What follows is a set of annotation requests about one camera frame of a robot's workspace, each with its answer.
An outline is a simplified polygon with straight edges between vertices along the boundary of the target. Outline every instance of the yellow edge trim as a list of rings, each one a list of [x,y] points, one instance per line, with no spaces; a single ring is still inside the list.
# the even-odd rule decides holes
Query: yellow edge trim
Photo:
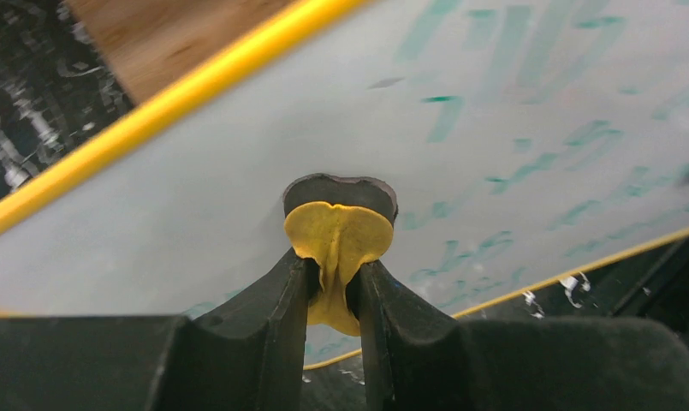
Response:
[[[0,235],[203,103],[371,0],[292,4],[0,201]]]
[[[453,317],[457,319],[459,317],[466,316],[467,314],[475,313],[476,311],[482,310],[482,309],[487,308],[487,307],[492,307],[496,304],[500,304],[501,302],[504,302],[504,301],[510,300],[511,298],[522,295],[523,293],[525,293],[527,291],[533,291],[536,289],[541,289],[543,287],[547,287],[553,283],[557,283],[557,282],[561,281],[563,278],[571,277],[573,275],[579,274],[582,271],[593,271],[593,270],[596,270],[597,268],[603,267],[605,265],[615,263],[616,261],[619,261],[621,259],[626,259],[626,258],[632,257],[634,254],[643,253],[644,251],[649,251],[652,248],[657,248],[657,247],[663,246],[665,244],[668,244],[672,241],[677,241],[679,239],[682,239],[682,238],[688,237],[688,236],[689,236],[689,227],[687,227],[686,229],[681,229],[681,230],[679,230],[673,234],[665,235],[664,237],[659,237],[655,240],[648,241],[644,244],[640,244],[636,247],[628,248],[627,250],[624,250],[620,253],[609,255],[608,257],[603,258],[603,259],[599,259],[597,261],[594,261],[593,263],[582,265],[581,267],[574,268],[573,270],[565,272],[561,275],[552,277],[548,280],[544,280],[540,283],[535,283],[535,284],[530,285],[528,287],[525,287],[523,289],[519,289],[518,291],[514,291],[510,294],[502,295],[498,298],[495,298],[494,300],[484,302],[483,304],[477,305],[475,307],[470,307],[467,310],[460,311],[459,313],[453,314]],[[321,368],[322,366],[328,366],[328,365],[334,364],[335,362],[339,362],[341,360],[345,360],[347,358],[354,357],[355,355],[359,355],[359,354],[362,354],[361,348],[356,350],[356,351],[352,351],[351,353],[339,355],[338,357],[334,357],[330,360],[321,361],[321,362],[317,362],[315,364],[304,366],[304,369],[305,370],[313,370],[315,368]]]

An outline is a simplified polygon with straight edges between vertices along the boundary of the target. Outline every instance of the wooden surface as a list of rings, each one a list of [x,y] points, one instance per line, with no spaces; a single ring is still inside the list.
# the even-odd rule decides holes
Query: wooden surface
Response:
[[[293,0],[67,0],[141,103]]]

